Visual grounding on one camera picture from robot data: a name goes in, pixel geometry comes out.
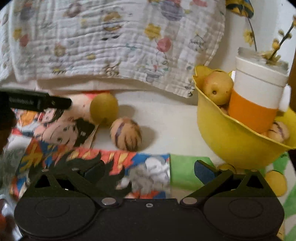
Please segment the person's left hand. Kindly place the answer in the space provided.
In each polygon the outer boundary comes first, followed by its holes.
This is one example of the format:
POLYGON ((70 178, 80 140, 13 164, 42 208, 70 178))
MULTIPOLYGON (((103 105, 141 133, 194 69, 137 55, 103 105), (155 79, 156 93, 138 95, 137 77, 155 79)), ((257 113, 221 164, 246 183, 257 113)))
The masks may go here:
MULTIPOLYGON (((15 113, 9 107, 1 109, 1 154, 8 143, 8 138, 12 129, 16 125, 15 113)), ((6 240, 8 236, 8 221, 1 213, 1 240, 6 240)))

